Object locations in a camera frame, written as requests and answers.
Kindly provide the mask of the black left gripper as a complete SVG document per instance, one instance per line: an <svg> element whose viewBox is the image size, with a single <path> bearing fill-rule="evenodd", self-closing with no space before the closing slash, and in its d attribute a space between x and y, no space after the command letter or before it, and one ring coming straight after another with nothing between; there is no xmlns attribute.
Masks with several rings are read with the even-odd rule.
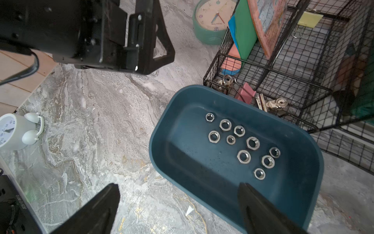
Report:
<svg viewBox="0 0 374 234"><path fill-rule="evenodd" d="M119 1L1 1L1 50L39 50L60 63L118 69L127 13ZM166 55L155 58L156 41ZM149 75L174 62L159 1L136 1L129 18L127 70Z"/></svg>

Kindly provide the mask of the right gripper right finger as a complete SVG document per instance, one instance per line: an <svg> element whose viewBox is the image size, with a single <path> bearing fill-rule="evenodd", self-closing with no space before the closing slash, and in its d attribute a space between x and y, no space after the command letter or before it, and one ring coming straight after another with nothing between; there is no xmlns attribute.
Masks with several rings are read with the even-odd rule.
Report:
<svg viewBox="0 0 374 234"><path fill-rule="evenodd" d="M307 233L248 183L240 183L238 203L248 234Z"/></svg>

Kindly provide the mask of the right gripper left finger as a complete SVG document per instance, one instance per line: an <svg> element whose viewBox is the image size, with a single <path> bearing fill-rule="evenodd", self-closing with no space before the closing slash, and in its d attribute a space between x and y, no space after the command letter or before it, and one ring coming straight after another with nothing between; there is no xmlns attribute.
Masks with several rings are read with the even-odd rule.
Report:
<svg viewBox="0 0 374 234"><path fill-rule="evenodd" d="M120 201L119 186L108 184L53 234L109 234Z"/></svg>

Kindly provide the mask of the small steel hex nut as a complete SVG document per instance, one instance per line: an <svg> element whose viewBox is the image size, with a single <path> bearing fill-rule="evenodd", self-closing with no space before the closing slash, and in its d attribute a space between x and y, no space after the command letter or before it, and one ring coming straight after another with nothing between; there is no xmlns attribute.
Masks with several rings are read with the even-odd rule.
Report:
<svg viewBox="0 0 374 234"><path fill-rule="evenodd" d="M258 180L264 180L266 178L266 173L262 168L256 168L254 170L254 176Z"/></svg>

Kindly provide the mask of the large steel hex nut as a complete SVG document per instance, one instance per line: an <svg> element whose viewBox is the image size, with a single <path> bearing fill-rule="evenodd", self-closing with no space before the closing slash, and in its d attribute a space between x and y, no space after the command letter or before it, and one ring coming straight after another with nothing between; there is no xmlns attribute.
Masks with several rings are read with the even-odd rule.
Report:
<svg viewBox="0 0 374 234"><path fill-rule="evenodd" d="M265 155L261 160L262 166L268 169L272 169L275 166L275 160L272 156Z"/></svg>

